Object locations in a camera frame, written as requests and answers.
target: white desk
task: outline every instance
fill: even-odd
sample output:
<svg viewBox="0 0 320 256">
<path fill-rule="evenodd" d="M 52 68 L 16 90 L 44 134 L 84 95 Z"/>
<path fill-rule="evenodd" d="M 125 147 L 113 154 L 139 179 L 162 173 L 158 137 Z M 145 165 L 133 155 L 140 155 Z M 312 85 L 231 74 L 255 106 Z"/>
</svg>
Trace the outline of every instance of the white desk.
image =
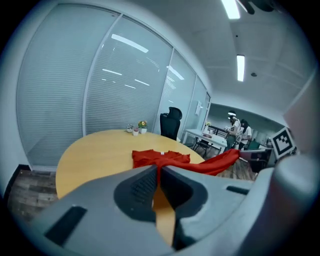
<svg viewBox="0 0 320 256">
<path fill-rule="evenodd" d="M 212 136 L 212 138 L 208 138 L 208 137 L 203 136 L 203 132 L 198 129 L 185 130 L 182 144 L 186 143 L 188 135 L 191 135 L 193 137 L 197 137 L 201 140 L 204 140 L 206 142 L 211 143 L 212 146 L 214 146 L 217 149 L 220 149 L 219 154 L 223 153 L 225 151 L 225 148 L 227 147 L 227 140 L 225 138 L 218 136 L 218 135 L 215 135 L 215 134 L 210 134 Z"/>
</svg>

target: round wooden table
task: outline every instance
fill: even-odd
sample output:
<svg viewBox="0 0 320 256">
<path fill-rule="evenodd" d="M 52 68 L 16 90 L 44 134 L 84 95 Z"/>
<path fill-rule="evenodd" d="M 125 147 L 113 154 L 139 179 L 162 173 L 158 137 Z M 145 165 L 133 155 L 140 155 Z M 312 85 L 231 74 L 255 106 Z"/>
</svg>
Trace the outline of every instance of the round wooden table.
<svg viewBox="0 0 320 256">
<path fill-rule="evenodd" d="M 133 136 L 125 130 L 106 130 L 78 139 L 63 153 L 56 171 L 55 183 L 58 198 L 62 198 L 85 182 L 118 174 L 133 168 L 132 151 L 175 151 L 190 154 L 190 163 L 204 159 L 196 152 L 173 139 L 147 132 Z M 153 210 L 156 227 L 168 244 L 171 244 L 175 212 L 158 188 L 154 195 Z"/>
</svg>

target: wooden floor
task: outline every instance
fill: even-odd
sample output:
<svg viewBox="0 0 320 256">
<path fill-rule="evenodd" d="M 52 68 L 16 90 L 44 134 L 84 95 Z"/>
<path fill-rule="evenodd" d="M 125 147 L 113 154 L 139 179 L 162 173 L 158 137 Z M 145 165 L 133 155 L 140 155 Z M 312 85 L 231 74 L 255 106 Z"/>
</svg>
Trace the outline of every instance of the wooden floor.
<svg viewBox="0 0 320 256">
<path fill-rule="evenodd" d="M 201 156 L 204 154 L 202 148 L 198 148 L 196 152 Z M 212 158 L 217 153 L 218 150 L 212 147 L 208 149 L 204 159 Z M 218 176 L 249 181 L 256 179 L 250 165 L 239 159 Z M 21 170 L 13 183 L 8 208 L 13 214 L 29 222 L 57 199 L 55 172 Z"/>
</svg>

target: baseboard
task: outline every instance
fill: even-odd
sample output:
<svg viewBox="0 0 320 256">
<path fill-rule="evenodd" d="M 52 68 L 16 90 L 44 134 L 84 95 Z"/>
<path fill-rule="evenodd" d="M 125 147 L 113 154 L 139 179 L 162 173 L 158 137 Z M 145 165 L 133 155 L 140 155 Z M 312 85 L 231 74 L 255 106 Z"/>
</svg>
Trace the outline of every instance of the baseboard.
<svg viewBox="0 0 320 256">
<path fill-rule="evenodd" d="M 9 200 L 9 195 L 10 195 L 10 192 L 11 192 L 11 188 L 12 188 L 13 184 L 15 183 L 15 180 L 18 177 L 19 172 L 21 170 L 31 171 L 29 165 L 27 165 L 27 164 L 19 164 L 17 166 L 17 168 L 13 172 L 13 174 L 12 174 L 12 176 L 11 176 L 11 178 L 10 178 L 8 184 L 6 185 L 6 188 L 5 188 L 5 192 L 4 192 L 4 196 L 3 196 L 3 203 L 4 203 L 5 206 L 8 205 L 8 200 Z"/>
</svg>

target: yellow table top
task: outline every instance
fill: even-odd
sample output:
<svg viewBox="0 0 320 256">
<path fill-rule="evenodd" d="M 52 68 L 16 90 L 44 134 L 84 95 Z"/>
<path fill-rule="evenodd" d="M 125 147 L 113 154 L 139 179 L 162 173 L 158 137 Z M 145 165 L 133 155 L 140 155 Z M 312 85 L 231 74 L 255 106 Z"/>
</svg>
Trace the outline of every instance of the yellow table top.
<svg viewBox="0 0 320 256">
<path fill-rule="evenodd" d="M 80 185 L 105 176 L 118 174 L 133 168 L 132 151 L 175 151 L 190 154 L 190 163 L 198 164 L 203 158 L 173 139 L 147 132 L 133 136 L 125 130 L 106 130 L 92 133 L 74 142 L 62 155 L 56 171 L 56 191 L 62 198 Z M 154 195 L 153 210 L 156 227 L 167 243 L 172 242 L 175 217 L 162 190 Z"/>
</svg>

